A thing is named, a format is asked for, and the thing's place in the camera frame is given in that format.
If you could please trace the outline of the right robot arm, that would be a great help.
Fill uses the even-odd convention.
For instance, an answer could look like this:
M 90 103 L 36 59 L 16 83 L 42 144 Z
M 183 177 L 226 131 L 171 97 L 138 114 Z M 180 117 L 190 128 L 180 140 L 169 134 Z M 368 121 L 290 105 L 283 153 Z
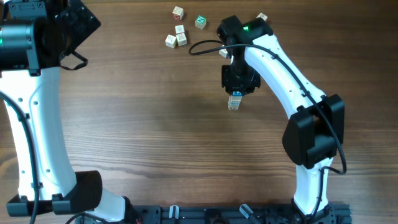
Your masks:
M 283 106 L 288 123 L 282 145 L 296 165 L 294 205 L 307 223 L 321 219 L 328 206 L 327 175 L 333 158 L 342 153 L 343 100 L 308 81 L 264 19 L 242 23 L 230 16 L 221 21 L 217 34 L 231 57 L 221 68 L 225 91 L 244 96 L 265 81 Z

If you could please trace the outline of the blue L block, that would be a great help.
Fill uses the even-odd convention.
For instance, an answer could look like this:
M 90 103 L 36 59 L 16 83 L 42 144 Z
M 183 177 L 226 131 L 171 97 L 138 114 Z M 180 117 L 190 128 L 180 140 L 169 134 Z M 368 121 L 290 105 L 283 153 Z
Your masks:
M 240 91 L 234 91 L 232 96 L 243 96 L 243 94 Z

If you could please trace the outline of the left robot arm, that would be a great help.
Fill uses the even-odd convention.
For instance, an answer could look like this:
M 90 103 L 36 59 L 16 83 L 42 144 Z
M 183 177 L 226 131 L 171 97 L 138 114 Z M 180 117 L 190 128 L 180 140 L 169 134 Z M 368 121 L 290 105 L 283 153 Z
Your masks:
M 62 60 L 100 21 L 81 1 L 4 1 L 1 100 L 19 165 L 18 193 L 6 208 L 34 223 L 45 213 L 75 222 L 140 223 L 126 197 L 103 187 L 98 171 L 76 172 L 67 155 L 59 107 Z

